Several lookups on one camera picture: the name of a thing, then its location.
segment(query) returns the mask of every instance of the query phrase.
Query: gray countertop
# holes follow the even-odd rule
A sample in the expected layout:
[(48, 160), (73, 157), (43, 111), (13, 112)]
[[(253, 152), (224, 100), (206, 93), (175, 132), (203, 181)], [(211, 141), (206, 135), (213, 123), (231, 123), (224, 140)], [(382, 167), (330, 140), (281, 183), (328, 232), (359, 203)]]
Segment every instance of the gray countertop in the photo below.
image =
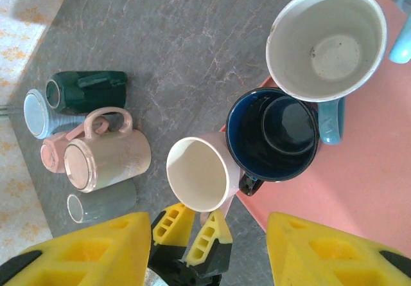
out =
[[(28, 89), (44, 87), (57, 71), (125, 71), (126, 109), (152, 146), (149, 170), (134, 178), (134, 210), (153, 219), (177, 202), (166, 179), (172, 144), (218, 130), (232, 103), (267, 77), (265, 42), (289, 1), (65, 0), (12, 103), (21, 107)], [(53, 236), (80, 228), (66, 210), (74, 191), (66, 175), (42, 166), (42, 142), (21, 115), (11, 119)], [(227, 221), (234, 245), (222, 285), (272, 285), (265, 234), (238, 199)]]

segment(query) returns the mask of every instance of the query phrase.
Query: pink mug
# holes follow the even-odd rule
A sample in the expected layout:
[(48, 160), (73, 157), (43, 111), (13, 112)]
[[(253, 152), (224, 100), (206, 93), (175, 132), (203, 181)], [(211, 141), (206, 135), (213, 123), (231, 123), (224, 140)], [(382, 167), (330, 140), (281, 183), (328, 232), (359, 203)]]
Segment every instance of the pink mug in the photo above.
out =
[[(109, 121), (104, 117), (99, 117), (94, 123), (101, 126), (96, 129), (98, 134), (103, 134), (109, 128)], [(43, 141), (40, 149), (41, 161), (44, 167), (55, 174), (64, 173), (64, 150), (74, 138), (84, 135), (84, 123), (77, 126), (71, 132), (60, 132), (54, 134)]]

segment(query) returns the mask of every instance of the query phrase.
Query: light blue mug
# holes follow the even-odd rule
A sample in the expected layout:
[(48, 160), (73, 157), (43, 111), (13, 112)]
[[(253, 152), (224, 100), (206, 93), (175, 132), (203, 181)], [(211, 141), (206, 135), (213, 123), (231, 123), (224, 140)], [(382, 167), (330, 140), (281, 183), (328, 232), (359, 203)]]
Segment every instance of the light blue mug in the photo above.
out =
[(46, 102), (46, 91), (31, 89), (24, 99), (24, 120), (28, 130), (37, 139), (54, 133), (72, 130), (84, 122), (85, 116), (57, 114)]
[(411, 60), (411, 0), (393, 0), (406, 14), (409, 14), (397, 41), (390, 52), (390, 60), (394, 63), (404, 64)]
[(274, 21), (266, 60), (292, 97), (318, 103), (321, 140), (337, 145), (345, 96), (364, 85), (387, 47), (387, 21), (375, 0), (292, 0)]

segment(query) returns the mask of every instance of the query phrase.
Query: tray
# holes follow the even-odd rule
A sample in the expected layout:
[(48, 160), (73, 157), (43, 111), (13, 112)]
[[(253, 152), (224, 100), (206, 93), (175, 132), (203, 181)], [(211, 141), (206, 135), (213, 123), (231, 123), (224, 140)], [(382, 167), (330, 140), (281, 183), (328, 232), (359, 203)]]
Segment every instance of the tray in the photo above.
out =
[[(389, 23), (389, 45), (377, 73), (347, 97), (343, 142), (322, 145), (297, 178), (237, 196), (263, 229), (268, 214), (280, 211), (411, 256), (411, 64), (387, 58), (406, 15), (391, 0), (377, 1)], [(261, 86), (275, 83), (269, 77)]]

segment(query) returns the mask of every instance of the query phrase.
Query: beige mug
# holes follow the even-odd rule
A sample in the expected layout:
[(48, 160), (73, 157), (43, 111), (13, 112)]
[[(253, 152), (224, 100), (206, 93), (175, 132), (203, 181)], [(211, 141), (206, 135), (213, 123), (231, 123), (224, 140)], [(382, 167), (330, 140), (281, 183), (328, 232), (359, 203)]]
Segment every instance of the beige mug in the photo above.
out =
[[(117, 132), (97, 134), (92, 124), (108, 112), (124, 116)], [(131, 114), (118, 107), (104, 107), (91, 112), (84, 121), (84, 138), (76, 138), (64, 152), (66, 173), (78, 190), (89, 193), (124, 181), (147, 171), (151, 150), (147, 138), (133, 129)]]
[(185, 206), (198, 212), (220, 208), (227, 214), (241, 170), (224, 132), (180, 139), (170, 149), (166, 169), (171, 189)]
[[(98, 134), (106, 133), (109, 128), (109, 121), (104, 117), (98, 117), (94, 123), (101, 124), (96, 129)], [(46, 138), (40, 149), (40, 157), (44, 167), (55, 174), (64, 173), (64, 150), (74, 138), (83, 137), (82, 134), (84, 134), (83, 123), (71, 132), (60, 132)]]

